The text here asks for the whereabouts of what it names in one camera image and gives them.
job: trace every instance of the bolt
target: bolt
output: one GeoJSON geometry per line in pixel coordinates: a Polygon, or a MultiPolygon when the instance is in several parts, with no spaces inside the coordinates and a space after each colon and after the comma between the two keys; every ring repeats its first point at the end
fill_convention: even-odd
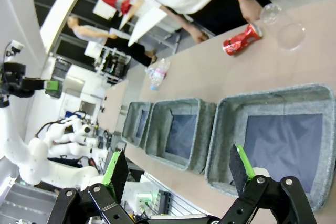
{"type": "Polygon", "coordinates": [[[286,179],[285,183],[286,183],[286,185],[291,186],[293,184],[293,180],[286,179]]]}
{"type": "Polygon", "coordinates": [[[263,184],[265,182],[265,179],[260,177],[260,178],[257,178],[257,182],[258,184],[263,184]]]}

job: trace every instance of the red soda can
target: red soda can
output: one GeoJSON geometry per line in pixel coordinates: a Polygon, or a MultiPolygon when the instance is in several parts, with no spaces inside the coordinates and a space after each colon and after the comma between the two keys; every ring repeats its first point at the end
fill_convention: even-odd
{"type": "Polygon", "coordinates": [[[225,50],[228,55],[234,55],[242,51],[252,42],[259,40],[262,37],[263,32],[258,26],[254,24],[248,24],[246,30],[243,33],[237,34],[236,36],[224,41],[223,50],[225,50]]]}

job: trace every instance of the hand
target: hand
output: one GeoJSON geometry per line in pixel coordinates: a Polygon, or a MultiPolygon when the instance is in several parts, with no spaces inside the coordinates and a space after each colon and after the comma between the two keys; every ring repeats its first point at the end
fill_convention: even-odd
{"type": "Polygon", "coordinates": [[[260,19],[262,6],[256,0],[239,0],[240,10],[248,23],[260,19]]]}
{"type": "Polygon", "coordinates": [[[116,39],[116,38],[117,38],[117,35],[115,35],[115,34],[109,34],[109,38],[110,38],[110,39],[116,39]]]}
{"type": "Polygon", "coordinates": [[[209,39],[208,35],[193,25],[189,25],[186,31],[191,35],[194,41],[199,44],[209,39]]]}

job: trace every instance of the gray shirt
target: gray shirt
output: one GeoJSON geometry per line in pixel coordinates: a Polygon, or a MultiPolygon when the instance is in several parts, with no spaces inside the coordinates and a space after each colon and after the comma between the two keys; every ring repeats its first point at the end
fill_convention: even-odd
{"type": "MultiPolygon", "coordinates": [[[[94,26],[84,25],[83,27],[86,27],[86,28],[88,28],[88,29],[90,29],[92,31],[97,31],[99,33],[106,33],[106,34],[108,34],[108,31],[99,29],[99,28],[94,27],[94,26]]],[[[104,38],[104,37],[99,37],[98,38],[98,37],[90,37],[90,36],[86,36],[86,35],[80,35],[80,34],[78,34],[78,32],[76,30],[74,30],[73,33],[79,39],[85,40],[87,42],[93,41],[93,42],[99,43],[101,45],[105,45],[106,40],[107,40],[107,38],[104,38]]]]}

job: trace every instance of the bottle cap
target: bottle cap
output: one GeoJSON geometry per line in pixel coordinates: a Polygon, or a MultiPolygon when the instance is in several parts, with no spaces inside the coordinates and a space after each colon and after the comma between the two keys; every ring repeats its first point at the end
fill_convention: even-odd
{"type": "Polygon", "coordinates": [[[156,90],[157,91],[158,90],[157,86],[151,85],[151,90],[156,90]]]}

